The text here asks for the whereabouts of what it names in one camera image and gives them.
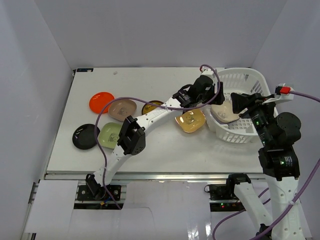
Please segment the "cream square panda plate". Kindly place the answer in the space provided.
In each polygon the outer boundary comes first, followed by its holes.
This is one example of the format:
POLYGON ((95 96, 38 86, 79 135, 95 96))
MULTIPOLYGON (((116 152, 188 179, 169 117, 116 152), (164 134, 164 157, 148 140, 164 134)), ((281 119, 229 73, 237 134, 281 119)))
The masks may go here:
POLYGON ((212 104, 210 107, 212 116, 223 124, 235 122, 240 119, 239 114, 233 113, 232 102, 225 100, 221 105, 212 104))

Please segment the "gold square panda plate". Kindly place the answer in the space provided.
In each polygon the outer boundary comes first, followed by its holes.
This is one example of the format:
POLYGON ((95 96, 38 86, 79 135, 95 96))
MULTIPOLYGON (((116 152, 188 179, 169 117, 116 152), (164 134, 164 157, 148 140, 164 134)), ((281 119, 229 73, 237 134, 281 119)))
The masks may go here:
POLYGON ((206 122, 204 113, 199 109, 193 109, 175 117, 176 123, 185 133, 194 133, 199 130, 206 122))

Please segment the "green square panda plate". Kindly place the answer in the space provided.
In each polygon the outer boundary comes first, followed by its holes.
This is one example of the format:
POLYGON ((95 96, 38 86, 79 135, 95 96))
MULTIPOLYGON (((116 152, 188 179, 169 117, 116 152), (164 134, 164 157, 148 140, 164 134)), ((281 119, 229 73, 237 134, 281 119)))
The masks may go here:
POLYGON ((122 125, 114 122, 106 123, 98 135, 99 144, 108 149, 114 149, 118 143, 122 125))

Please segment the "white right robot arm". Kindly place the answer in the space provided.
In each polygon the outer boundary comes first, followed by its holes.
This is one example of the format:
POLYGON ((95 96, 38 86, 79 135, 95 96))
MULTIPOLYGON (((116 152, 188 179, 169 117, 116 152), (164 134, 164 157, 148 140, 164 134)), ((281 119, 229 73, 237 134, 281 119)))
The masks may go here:
POLYGON ((258 159, 270 194, 269 214, 245 174, 230 175, 226 195, 240 199, 255 229, 256 240, 303 240, 297 193, 300 166, 293 145, 301 138, 301 121, 290 112, 275 115, 277 104, 292 101, 291 88, 262 96, 260 93, 231 93, 232 111, 250 119, 262 143, 258 159))

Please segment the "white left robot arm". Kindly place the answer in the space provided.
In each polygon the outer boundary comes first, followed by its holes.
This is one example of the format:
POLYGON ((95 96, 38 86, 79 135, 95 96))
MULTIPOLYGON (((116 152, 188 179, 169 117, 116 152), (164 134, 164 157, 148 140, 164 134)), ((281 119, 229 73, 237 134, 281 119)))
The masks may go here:
POLYGON ((120 129, 119 138, 110 156, 103 155, 103 166, 88 174, 85 183, 88 193, 96 200, 113 195, 107 189, 121 166, 146 147, 146 138, 157 127, 187 111, 210 104, 221 105, 225 100, 223 83, 216 69, 207 64, 199 68, 201 74, 193 84, 184 85, 162 105, 138 117, 128 116, 120 129))

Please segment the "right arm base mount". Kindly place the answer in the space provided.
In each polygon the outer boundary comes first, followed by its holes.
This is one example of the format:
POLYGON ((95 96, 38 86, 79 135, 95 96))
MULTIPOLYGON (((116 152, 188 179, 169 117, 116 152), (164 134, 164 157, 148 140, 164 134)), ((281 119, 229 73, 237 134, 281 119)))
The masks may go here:
POLYGON ((207 184, 203 190, 209 194, 209 205, 212 213, 238 212, 244 209, 240 200, 229 193, 226 185, 207 184))

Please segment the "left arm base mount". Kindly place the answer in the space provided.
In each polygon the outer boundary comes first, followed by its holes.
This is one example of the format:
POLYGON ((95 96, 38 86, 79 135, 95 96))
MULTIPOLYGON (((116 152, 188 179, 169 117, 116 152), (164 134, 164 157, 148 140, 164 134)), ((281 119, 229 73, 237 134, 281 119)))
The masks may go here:
POLYGON ((120 210, 121 185, 107 185, 103 187, 97 183, 94 174, 87 174, 85 183, 78 186, 76 192, 75 209, 84 210, 120 210))

